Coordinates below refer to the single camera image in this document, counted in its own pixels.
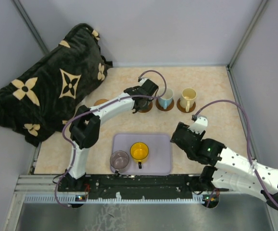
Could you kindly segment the dark brown coaster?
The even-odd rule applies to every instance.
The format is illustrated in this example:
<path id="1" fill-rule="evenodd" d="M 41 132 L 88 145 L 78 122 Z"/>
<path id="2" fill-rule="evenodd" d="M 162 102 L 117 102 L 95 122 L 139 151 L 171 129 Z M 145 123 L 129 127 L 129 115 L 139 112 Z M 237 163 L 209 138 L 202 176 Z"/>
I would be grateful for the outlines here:
<path id="1" fill-rule="evenodd" d="M 173 98 L 170 98 L 170 99 L 159 98 L 159 99 L 156 100 L 155 105 L 156 105 L 158 110 L 167 112 L 167 111 L 170 111 L 170 110 L 173 109 L 174 99 Z"/>
<path id="2" fill-rule="evenodd" d="M 177 101 L 177 108 L 179 111 L 183 112 L 183 113 L 191 113 L 195 110 L 196 108 L 196 103 L 193 104 L 193 106 L 189 109 L 189 111 L 186 111 L 185 108 L 183 108 L 181 105 L 180 105 L 180 99 L 178 99 Z"/>
<path id="3" fill-rule="evenodd" d="M 153 107 L 153 102 L 149 102 L 145 106 L 139 109 L 139 113 L 147 113 L 149 112 Z"/>

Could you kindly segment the white mug blue handle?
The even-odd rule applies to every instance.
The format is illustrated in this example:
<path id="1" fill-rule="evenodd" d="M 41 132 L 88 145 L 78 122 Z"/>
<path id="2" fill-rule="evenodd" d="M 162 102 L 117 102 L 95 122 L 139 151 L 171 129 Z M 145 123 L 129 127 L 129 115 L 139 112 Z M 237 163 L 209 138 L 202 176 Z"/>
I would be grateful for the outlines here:
<path id="1" fill-rule="evenodd" d="M 172 89 L 166 88 L 166 90 L 165 90 L 165 87 L 162 87 L 162 88 L 159 89 L 158 95 L 159 96 L 162 95 L 160 97 L 162 99 L 170 99 L 170 98 L 173 98 L 174 93 L 173 93 Z"/>

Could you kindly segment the cream mug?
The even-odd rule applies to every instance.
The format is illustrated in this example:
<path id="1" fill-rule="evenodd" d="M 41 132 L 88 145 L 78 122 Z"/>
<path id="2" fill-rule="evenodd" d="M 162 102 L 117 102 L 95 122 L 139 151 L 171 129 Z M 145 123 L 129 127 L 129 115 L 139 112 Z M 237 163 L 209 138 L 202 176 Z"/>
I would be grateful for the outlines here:
<path id="1" fill-rule="evenodd" d="M 191 108 L 194 106 L 197 98 L 197 92 L 193 88 L 185 88 L 180 97 L 179 105 L 185 112 L 190 112 Z"/>

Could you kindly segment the light wooden coaster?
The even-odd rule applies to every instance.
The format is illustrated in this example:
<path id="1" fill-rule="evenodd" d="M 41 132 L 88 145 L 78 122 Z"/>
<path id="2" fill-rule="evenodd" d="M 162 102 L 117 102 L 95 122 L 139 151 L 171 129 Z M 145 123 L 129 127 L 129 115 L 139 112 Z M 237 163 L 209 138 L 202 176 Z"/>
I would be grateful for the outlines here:
<path id="1" fill-rule="evenodd" d="M 107 99 L 99 99 L 94 103 L 94 106 L 98 106 L 98 105 L 106 103 L 106 102 L 108 102 Z"/>

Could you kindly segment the yellow mug black handle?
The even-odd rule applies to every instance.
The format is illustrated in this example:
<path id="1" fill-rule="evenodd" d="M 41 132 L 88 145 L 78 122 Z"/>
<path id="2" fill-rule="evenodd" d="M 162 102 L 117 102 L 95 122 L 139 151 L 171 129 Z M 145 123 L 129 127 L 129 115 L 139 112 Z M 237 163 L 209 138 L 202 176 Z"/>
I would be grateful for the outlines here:
<path id="1" fill-rule="evenodd" d="M 143 142 L 136 142 L 130 148 L 131 158 L 137 163 L 139 169 L 143 169 L 143 164 L 147 161 L 149 153 L 148 146 Z"/>

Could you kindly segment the purple mug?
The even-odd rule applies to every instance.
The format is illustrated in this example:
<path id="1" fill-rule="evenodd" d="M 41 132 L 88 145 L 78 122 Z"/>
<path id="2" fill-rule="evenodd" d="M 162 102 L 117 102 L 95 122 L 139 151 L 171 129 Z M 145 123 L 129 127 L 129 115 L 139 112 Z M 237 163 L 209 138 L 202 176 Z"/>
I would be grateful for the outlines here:
<path id="1" fill-rule="evenodd" d="M 115 151 L 110 157 L 110 165 L 114 169 L 114 174 L 119 175 L 129 164 L 129 156 L 125 151 Z"/>

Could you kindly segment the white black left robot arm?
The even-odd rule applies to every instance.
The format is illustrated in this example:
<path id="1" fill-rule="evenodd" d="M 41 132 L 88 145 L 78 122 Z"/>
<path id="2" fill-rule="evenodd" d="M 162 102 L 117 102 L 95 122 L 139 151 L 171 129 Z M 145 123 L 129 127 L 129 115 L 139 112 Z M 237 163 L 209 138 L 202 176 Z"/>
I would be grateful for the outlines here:
<path id="1" fill-rule="evenodd" d="M 86 161 L 90 148 L 96 144 L 100 136 L 101 126 L 120 113 L 134 110 L 136 113 L 146 108 L 155 98 L 159 89 L 153 81 L 143 78 L 140 85 L 127 88 L 117 97 L 98 106 L 88 108 L 81 106 L 76 114 L 76 120 L 70 125 L 70 139 L 73 153 L 66 176 L 68 185 L 75 191 L 84 188 Z"/>

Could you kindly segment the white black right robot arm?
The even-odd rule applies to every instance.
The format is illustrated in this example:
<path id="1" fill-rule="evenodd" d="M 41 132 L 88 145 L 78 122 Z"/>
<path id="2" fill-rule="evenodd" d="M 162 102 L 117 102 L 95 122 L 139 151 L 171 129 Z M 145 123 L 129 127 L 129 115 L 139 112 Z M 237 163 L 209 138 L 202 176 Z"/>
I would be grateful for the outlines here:
<path id="1" fill-rule="evenodd" d="M 262 165 L 213 139 L 204 139 L 207 123 L 179 122 L 171 142 L 187 158 L 204 165 L 199 176 L 203 189 L 228 189 L 259 198 L 278 210 L 278 169 Z"/>

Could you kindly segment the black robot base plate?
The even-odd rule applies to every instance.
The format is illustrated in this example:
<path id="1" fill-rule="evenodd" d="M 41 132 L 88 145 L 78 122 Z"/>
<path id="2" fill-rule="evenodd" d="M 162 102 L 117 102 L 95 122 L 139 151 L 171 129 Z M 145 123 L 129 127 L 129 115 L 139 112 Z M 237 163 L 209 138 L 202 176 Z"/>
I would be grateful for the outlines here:
<path id="1" fill-rule="evenodd" d="M 66 175 L 58 185 L 58 192 L 81 192 L 89 199 L 191 199 L 194 192 L 211 192 L 211 181 L 198 174 L 151 175 L 84 175 L 75 180 Z"/>

